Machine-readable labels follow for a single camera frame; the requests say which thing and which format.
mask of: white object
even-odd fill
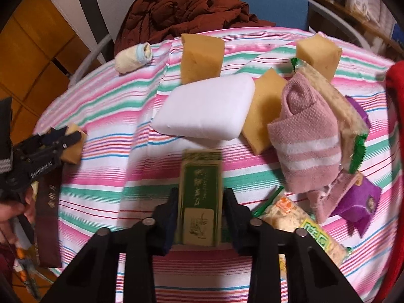
[[[173,136],[235,139],[243,128],[254,91],[254,80],[247,74],[178,86],[157,112],[151,127]]]

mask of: brown jacket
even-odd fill
[[[138,43],[150,44],[232,27],[274,26],[248,13],[239,0],[136,0],[129,8],[115,42],[115,55]]]

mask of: chair armrest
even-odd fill
[[[75,85],[79,80],[82,79],[85,72],[88,70],[92,62],[97,58],[97,56],[101,53],[102,49],[112,40],[110,34],[107,34],[101,41],[98,43],[97,47],[84,58],[83,62],[74,72],[74,74],[70,77],[69,88]]]
[[[318,2],[309,0],[309,7],[314,11],[331,21],[335,26],[337,26],[341,31],[343,31],[350,39],[356,41],[359,46],[367,51],[372,51],[369,43],[365,38],[351,25],[349,25],[341,17],[337,16],[334,12],[322,6]]]

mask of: striped tablecloth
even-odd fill
[[[247,72],[254,78],[273,67],[292,75],[289,59],[296,40],[312,34],[269,28],[228,29],[207,33],[225,41],[221,75]],[[372,129],[361,171],[383,189],[380,204],[363,238],[339,216],[325,229],[353,254],[341,271],[364,301],[380,287],[389,262],[401,204],[399,133],[394,106],[386,96],[383,75],[392,62],[352,44],[333,39],[343,55],[333,84],[354,97],[369,114]],[[120,76],[111,61],[70,88],[42,115],[36,132],[74,122],[88,134],[81,165],[66,166],[59,206],[59,234],[65,267],[100,227],[119,230],[149,216],[178,185],[181,152],[186,148],[220,147],[223,183],[239,203],[255,208],[284,182],[273,148],[254,156],[240,137],[226,142],[158,134],[150,120],[180,84],[180,39],[152,46],[154,58],[144,68]],[[304,194],[289,197],[305,210]],[[238,257],[230,244],[215,249],[176,245],[166,257],[154,258],[158,302],[246,302],[251,260]],[[117,279],[122,301],[124,256]],[[287,302],[282,280],[282,302]]]

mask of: red fabric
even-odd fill
[[[274,25],[250,14],[248,4],[240,0],[135,0],[116,38],[114,53],[182,33]]]
[[[7,246],[0,244],[0,272],[4,275],[7,281],[12,286],[14,255],[13,252]]]
[[[401,160],[404,161],[404,133],[402,123],[404,122],[404,61],[399,61],[391,66],[386,74],[386,87],[394,89],[398,100],[399,115],[401,120],[400,128],[400,149]],[[390,263],[386,276],[381,287],[374,298],[373,303],[381,303],[393,288],[404,261],[404,203],[401,204],[400,216],[398,219],[397,235],[393,251],[391,252]]]

